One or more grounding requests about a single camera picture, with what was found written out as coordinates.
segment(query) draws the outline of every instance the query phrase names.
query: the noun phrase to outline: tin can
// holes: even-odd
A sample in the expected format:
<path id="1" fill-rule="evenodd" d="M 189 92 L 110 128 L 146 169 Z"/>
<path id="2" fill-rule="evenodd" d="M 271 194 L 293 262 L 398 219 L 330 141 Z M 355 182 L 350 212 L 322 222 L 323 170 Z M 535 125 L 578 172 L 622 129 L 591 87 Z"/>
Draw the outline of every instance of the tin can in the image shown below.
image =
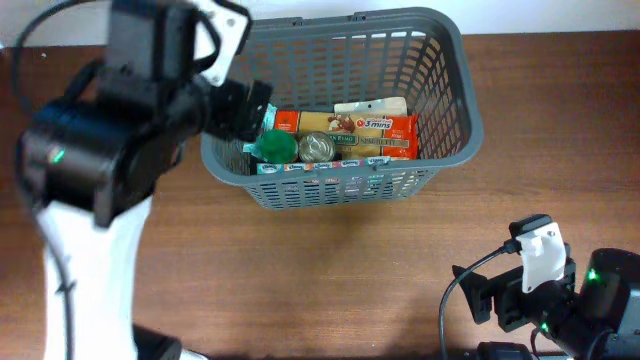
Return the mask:
<path id="1" fill-rule="evenodd" d="M 336 144 L 329 135 L 314 131 L 300 139 L 298 156 L 304 162 L 327 162 L 336 155 Z"/>

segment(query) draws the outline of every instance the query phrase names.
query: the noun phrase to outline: black cable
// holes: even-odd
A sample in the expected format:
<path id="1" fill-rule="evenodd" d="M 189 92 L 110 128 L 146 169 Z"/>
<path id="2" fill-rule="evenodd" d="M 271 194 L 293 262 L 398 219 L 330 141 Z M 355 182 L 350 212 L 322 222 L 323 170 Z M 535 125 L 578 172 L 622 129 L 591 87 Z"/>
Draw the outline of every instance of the black cable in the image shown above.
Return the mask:
<path id="1" fill-rule="evenodd" d="M 207 29 L 209 36 L 211 36 L 211 41 L 213 41 L 213 45 L 215 45 L 215 50 L 213 50 L 213 53 L 194 61 L 193 66 L 195 72 L 201 73 L 213 66 L 213 64 L 216 62 L 216 59 L 218 59 L 218 55 L 220 54 L 220 47 L 222 46 L 222 42 L 220 40 L 220 36 L 218 36 L 216 29 L 213 27 L 213 24 L 211 23 L 207 15 L 202 11 L 198 11 L 197 16 L 198 21 L 200 21 L 202 25 L 204 25 L 205 29 Z"/>
<path id="2" fill-rule="evenodd" d="M 438 315 L 438 330 L 440 332 L 440 350 L 442 351 L 443 360 L 449 359 L 449 355 L 447 354 L 447 346 L 445 344 L 445 339 L 444 339 L 444 310 L 447 306 L 447 300 L 449 300 L 449 295 L 451 295 L 451 292 L 456 287 L 456 285 L 458 285 L 462 281 L 462 279 L 464 279 L 471 272 L 473 272 L 480 266 L 484 265 L 485 263 L 493 260 L 498 255 L 501 255 L 507 252 L 508 252 L 507 245 L 504 245 L 498 248 L 497 250 L 495 250 L 494 252 L 490 253 L 489 255 L 483 257 L 482 259 L 476 261 L 475 263 L 473 263 L 473 265 L 469 266 L 467 270 L 465 270 L 465 272 L 458 275 L 458 277 L 456 277 L 451 282 L 451 284 L 449 284 L 447 291 L 444 292 L 444 295 L 442 296 L 442 301 L 440 301 L 440 312 Z"/>
<path id="3" fill-rule="evenodd" d="M 27 115 L 33 115 L 33 103 L 26 95 L 22 93 L 22 87 L 20 86 L 19 81 L 20 60 L 22 59 L 22 50 L 24 48 L 24 44 L 27 42 L 27 39 L 33 33 L 33 31 L 51 16 L 70 7 L 95 1 L 97 0 L 67 0 L 61 2 L 60 4 L 54 5 L 42 14 L 38 15 L 35 19 L 31 20 L 31 22 L 22 31 L 20 36 L 18 36 L 18 40 L 16 41 L 15 47 L 13 49 L 13 62 L 11 64 L 11 87 L 13 89 L 13 94 L 18 98 L 18 102 L 20 103 L 22 111 L 24 111 Z"/>
<path id="4" fill-rule="evenodd" d="M 540 330 L 538 330 L 538 328 L 535 328 L 531 330 L 531 337 L 529 338 L 529 340 L 531 341 L 531 353 L 538 360 L 540 360 L 540 356 L 538 356 L 538 349 L 536 348 L 536 336 L 538 336 L 539 333 Z"/>

